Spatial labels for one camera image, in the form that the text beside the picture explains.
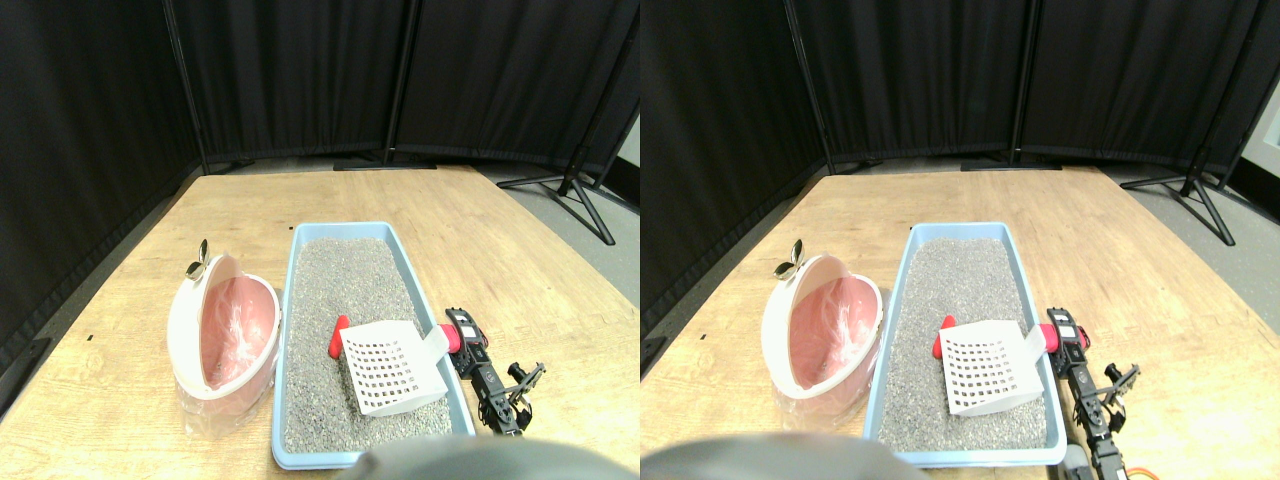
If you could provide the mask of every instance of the metal stand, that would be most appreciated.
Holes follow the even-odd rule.
[[[800,19],[796,17],[796,8],[791,0],[782,0],[782,6],[787,10],[787,29],[791,31],[791,45],[796,49],[796,61],[800,64],[800,74],[804,77],[805,92],[809,93],[809,106],[813,109],[813,119],[818,124],[818,134],[822,137],[822,154],[827,161],[827,174],[850,175],[883,164],[881,160],[863,160],[852,169],[836,172],[836,163],[831,160],[831,136],[827,133],[827,123],[822,119],[822,109],[818,106],[818,91],[813,87],[813,76],[809,74],[809,56],[804,52],[804,37],[800,36]]]
[[[1213,119],[1208,124],[1208,132],[1204,133],[1204,140],[1201,141],[1199,148],[1196,148],[1196,156],[1192,159],[1192,164],[1187,168],[1187,174],[1120,184],[1120,188],[1130,189],[1183,180],[1183,188],[1178,191],[1178,202],[1183,204],[1183,207],[1185,207],[1187,211],[1196,215],[1196,218],[1199,219],[1204,227],[1212,230],[1213,234],[1222,241],[1222,243],[1226,243],[1228,247],[1234,247],[1235,239],[1231,238],[1231,232],[1226,229],[1226,223],[1222,221],[1222,216],[1217,214],[1217,207],[1213,206],[1213,200],[1210,198],[1208,193],[1204,191],[1204,182],[1201,177],[1204,174],[1204,165],[1208,165],[1210,145],[1213,143],[1213,138],[1217,137],[1217,131],[1222,124],[1222,110],[1226,106],[1228,100],[1231,99],[1231,93],[1235,91],[1235,84],[1239,83],[1240,67],[1244,64],[1244,60],[1249,58],[1249,51],[1253,47],[1253,38],[1257,37],[1258,20],[1262,18],[1258,12],[1266,9],[1267,4],[1268,3],[1260,4],[1257,12],[1253,14],[1253,19],[1249,22],[1249,31],[1244,35],[1244,44],[1240,46],[1240,55],[1236,56],[1235,65],[1231,67],[1231,74],[1226,78],[1226,88],[1222,90],[1222,99],[1217,102],[1217,109],[1213,111]],[[1236,152],[1236,159],[1239,159],[1239,152]],[[1196,193],[1199,193],[1201,204],[1204,204],[1204,209],[1208,210],[1208,215],[1213,218],[1213,225],[1210,225],[1203,216],[1183,201],[1183,198],[1190,197],[1193,189]]]
[[[1018,100],[1014,102],[1014,134],[1009,143],[1009,163],[964,163],[960,172],[991,170],[1061,170],[1062,165],[1023,161],[1023,123],[1027,115],[1027,90],[1032,82],[1032,64],[1036,61],[1036,36],[1039,33],[1041,0],[1030,0],[1027,6],[1027,32],[1023,35],[1023,68],[1018,77]]]
[[[1201,147],[1201,151],[1207,151],[1207,150],[1208,148]],[[1197,156],[1197,159],[1199,159],[1202,155],[1197,154],[1196,156]],[[1196,215],[1196,218],[1199,219],[1201,223],[1204,224],[1204,227],[1207,227],[1210,230],[1212,230],[1213,234],[1217,236],[1217,238],[1222,241],[1222,243],[1226,243],[1228,247],[1234,247],[1235,246],[1235,238],[1231,238],[1231,230],[1226,229],[1226,223],[1224,223],[1222,221],[1222,216],[1217,214],[1217,207],[1213,206],[1213,198],[1210,198],[1208,193],[1204,192],[1203,182],[1199,178],[1199,172],[1204,170],[1204,163],[1207,163],[1207,160],[1208,160],[1208,155],[1206,154],[1206,155],[1203,155],[1203,160],[1197,160],[1199,163],[1199,168],[1197,169],[1197,168],[1193,166],[1190,170],[1187,170],[1185,175],[1170,175],[1170,177],[1152,178],[1149,180],[1126,182],[1126,183],[1121,183],[1120,188],[1132,189],[1132,188],[1138,188],[1138,187],[1146,187],[1146,186],[1153,186],[1153,184],[1165,184],[1165,183],[1172,183],[1172,182],[1181,180],[1183,182],[1183,188],[1180,191],[1178,191],[1178,197],[1176,197],[1178,202],[1183,204],[1183,207],[1185,207],[1188,211],[1190,211],[1192,215]],[[1183,200],[1183,198],[1189,197],[1192,195],[1192,189],[1194,189],[1196,193],[1199,193],[1199,198],[1201,198],[1199,201],[1201,201],[1201,204],[1204,204],[1204,209],[1208,210],[1208,215],[1213,218],[1213,225],[1210,225],[1208,221],[1206,221],[1203,216],[1201,216],[1198,212],[1196,212],[1196,210],[1193,210],[1192,206]]]
[[[609,79],[604,83],[604,92],[600,93],[600,100],[595,104],[595,113],[591,114],[591,122],[586,125],[586,133],[582,134],[582,141],[577,143],[577,148],[573,150],[573,156],[570,159],[568,165],[564,168],[563,175],[547,175],[536,178],[525,178],[520,180],[499,182],[498,188],[511,188],[518,186],[527,186],[534,183],[547,183],[561,180],[559,188],[556,189],[556,195],[561,197],[567,197],[568,191],[572,188],[577,192],[577,198],[582,201],[582,206],[586,207],[586,212],[591,215],[591,221],[595,223],[596,237],[604,241],[604,244],[614,244],[613,234],[609,233],[608,225],[600,219],[600,214],[595,211],[595,205],[591,205],[591,198],[586,196],[586,191],[582,188],[582,180],[579,179],[579,174],[582,173],[582,165],[586,164],[586,154],[591,150],[590,145],[595,141],[595,132],[600,127],[600,119],[604,116],[604,108],[609,102],[609,97],[613,96],[613,88],[618,83],[618,76],[622,72],[622,65],[626,64],[627,56],[631,55],[631,45],[635,44],[636,28],[640,24],[640,15],[636,14],[631,19],[631,27],[627,28],[627,38],[622,42],[622,50],[618,51],[618,59],[613,64],[613,69],[609,72]]]
[[[191,93],[191,77],[187,76],[187,60],[182,55],[182,40],[178,36],[178,17],[173,10],[173,0],[164,1],[165,27],[169,31],[169,46],[173,47],[174,61],[178,63],[178,74],[182,77],[182,93],[187,97],[187,110],[191,111],[191,124],[196,129],[196,148],[200,150],[201,173],[209,175],[209,160],[205,157],[205,134],[200,128],[200,115],[196,114],[196,97]]]
[[[390,119],[387,122],[387,141],[383,143],[381,161],[343,160],[334,161],[334,172],[348,170],[412,170],[435,169],[435,164],[428,161],[401,161],[396,163],[396,132],[399,129],[399,114],[404,108],[404,82],[408,79],[410,58],[413,55],[413,38],[417,37],[419,10],[421,0],[412,0],[408,4],[408,19],[404,26],[404,44],[401,45],[399,69],[396,73],[396,95],[392,99]]]

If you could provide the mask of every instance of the table surface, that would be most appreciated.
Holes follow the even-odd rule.
[[[201,239],[210,253],[232,253],[283,291],[293,225],[364,220],[392,224],[435,314],[470,311],[499,370],[547,364],[530,394],[536,415],[529,438],[639,468],[639,311],[484,175],[442,166],[197,179],[111,274],[0,422],[8,452],[0,477],[291,474],[271,457],[270,398],[228,436],[183,434],[165,347],[169,305]],[[475,394],[465,390],[474,417]],[[476,430],[492,434],[479,421]]]
[[[1108,362],[1142,367],[1125,396],[1129,420],[1114,436],[1126,466],[1165,477],[1280,471],[1280,338],[1093,168],[823,178],[721,283],[644,379],[641,451],[781,429],[759,325],[777,283],[773,269],[797,238],[810,255],[827,251],[891,288],[911,225],[936,221],[1006,223],[1041,321],[1048,321],[1044,308],[1059,306],[1089,332],[1093,378],[1110,384]],[[840,431],[860,435],[864,420],[865,407]],[[1070,430],[1082,438],[1078,426]],[[1044,477],[1046,470],[929,474]]]

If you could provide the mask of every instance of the tripod stand base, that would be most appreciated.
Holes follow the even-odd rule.
[[[520,187],[534,183],[557,182],[557,180],[563,182],[564,175],[545,175],[545,177],[525,178],[518,180],[498,182],[498,188],[511,188],[511,187]],[[591,197],[586,196],[586,189],[582,188],[582,182],[575,178],[570,180],[570,184],[573,187],[573,191],[577,192],[577,198],[582,201],[582,206],[586,207],[588,215],[591,215],[591,221],[595,223],[595,229],[591,230],[591,233],[599,237],[600,241],[604,242],[604,244],[609,246],[616,244],[617,242],[613,241],[613,234],[609,233],[609,227],[604,224],[604,219],[600,218],[600,212],[595,210],[595,205],[591,204]],[[568,210],[568,205],[564,204],[561,205],[564,206],[566,210]],[[572,210],[570,210],[570,212],[573,214],[573,216],[577,216],[577,214],[575,214]]]
[[[992,164],[989,161],[966,161],[960,164],[960,172],[1007,172],[1007,170],[1061,170],[1062,165],[1019,161],[1016,164]]]
[[[381,161],[365,161],[365,160],[339,160],[333,163],[333,172],[355,172],[355,170],[435,170],[435,164],[430,161],[392,161],[389,164],[383,164]]]
[[[1222,221],[1222,216],[1217,214],[1217,207],[1213,206],[1213,198],[1208,197],[1208,193],[1204,191],[1204,184],[1203,182],[1201,182],[1199,178],[1187,178],[1187,175],[1170,175],[1170,177],[1152,178],[1147,180],[1125,182],[1120,184],[1120,188],[1133,189],[1138,187],[1165,184],[1178,180],[1183,180],[1187,183],[1183,183],[1183,189],[1178,192],[1175,200],[1178,200],[1179,204],[1183,204],[1183,207],[1187,209],[1187,211],[1190,211],[1192,215],[1196,215],[1196,219],[1198,219],[1202,224],[1204,224],[1204,227],[1208,228],[1210,232],[1213,232],[1213,234],[1217,236],[1217,238],[1221,239],[1222,243],[1226,243],[1228,247],[1234,247],[1235,238],[1231,238],[1231,230],[1226,229],[1226,223]],[[1183,197],[1190,196],[1192,188],[1187,188],[1188,183],[1190,184],[1192,188],[1196,189],[1197,193],[1199,193],[1201,204],[1204,204],[1204,209],[1208,210],[1208,215],[1213,219],[1212,225],[1210,225],[1208,221],[1204,220],[1204,218],[1201,216],[1199,212],[1192,209],[1192,206],[1183,200]]]

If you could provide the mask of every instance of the black backdrop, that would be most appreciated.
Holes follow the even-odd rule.
[[[0,1],[0,369],[197,159],[159,1]]]
[[[645,335],[823,152],[781,1],[646,1],[643,14]]]
[[[1025,4],[797,1],[835,160],[1007,148]]]
[[[1023,150],[1190,164],[1257,9],[1258,1],[1044,1]],[[1226,172],[1238,155],[1280,65],[1280,9],[1261,20],[1208,172]]]
[[[198,160],[165,4],[0,3],[0,369]],[[173,4],[210,161],[384,146],[408,0]],[[475,143],[444,145],[463,155],[548,165],[581,141],[639,10],[425,4],[408,138],[457,127]],[[623,67],[589,172],[639,110]]]
[[[396,150],[567,165],[637,10],[639,0],[424,3]],[[620,79],[602,141],[626,134],[636,78]],[[591,150],[589,172],[608,150]]]
[[[174,1],[210,163],[381,148],[407,1]]]
[[[1044,0],[1023,150],[1187,165],[1221,102],[1224,172],[1280,68],[1275,3]],[[641,204],[660,216],[641,229],[641,335],[822,163],[783,5],[730,4],[645,3]],[[1007,148],[1025,6],[797,1],[836,160]]]

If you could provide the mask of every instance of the litter box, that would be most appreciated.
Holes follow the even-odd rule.
[[[906,250],[902,252],[902,262],[897,270],[897,282],[893,283],[893,292],[888,301],[888,315],[884,316],[883,333],[881,334],[881,348],[877,358],[878,369],[872,379],[870,399],[867,403],[867,422],[863,426],[863,436],[877,440],[879,436],[881,420],[884,415],[884,388],[888,381],[890,349],[893,344],[893,333],[897,330],[897,317],[902,311],[900,293],[906,287],[906,270],[911,265],[915,251],[928,241],[934,238],[995,238],[1005,244],[1005,252],[1011,260],[1009,266],[1014,274],[1014,283],[1018,285],[1018,294],[1023,301],[1023,316],[1028,328],[1039,324],[1036,302],[1032,301],[1032,291],[1027,284],[1027,273],[1023,271],[1023,261],[1014,247],[1014,237],[1009,232],[1009,225],[997,221],[988,223],[922,223],[911,228],[911,234],[906,239]],[[998,449],[998,451],[948,451],[948,452],[895,452],[902,461],[920,468],[943,467],[1005,467],[1005,466],[1039,466],[1057,465],[1066,456],[1066,430],[1062,426],[1062,406],[1057,399],[1057,379],[1050,369],[1048,353],[1042,353],[1036,362],[1036,371],[1039,374],[1041,384],[1044,387],[1044,421],[1047,422],[1044,448],[1032,449]]]
[[[288,384],[285,380],[289,371],[285,366],[289,361],[289,298],[293,291],[293,268],[297,264],[298,255],[302,253],[302,246],[319,238],[379,238],[387,242],[387,246],[390,247],[392,257],[396,259],[396,268],[399,270],[401,278],[404,280],[404,287],[408,289],[408,296],[413,302],[413,311],[417,314],[419,324],[422,325],[422,332],[430,333],[431,329],[439,328],[435,324],[435,315],[431,312],[431,306],[422,294],[422,287],[417,282],[417,275],[413,274],[413,268],[408,264],[408,256],[404,255],[404,248],[401,246],[399,238],[396,237],[396,230],[392,229],[390,224],[385,221],[360,221],[305,223],[298,225],[293,230],[293,248],[289,251],[289,271],[284,280],[284,323],[280,328],[280,358],[279,365],[275,367],[275,394],[271,408],[271,456],[275,457],[275,463],[285,470],[347,468],[356,465],[356,460],[364,453],[289,453],[284,451],[284,413],[289,407],[284,403],[284,385]],[[444,378],[444,383],[449,389],[445,393],[445,398],[449,399],[449,420],[453,434],[475,435],[476,430],[475,425],[471,424],[471,411],[467,410],[467,401],[462,396],[462,384],[458,381],[458,374],[453,371],[449,357],[442,357],[435,364],[435,367],[440,371],[440,376]]]

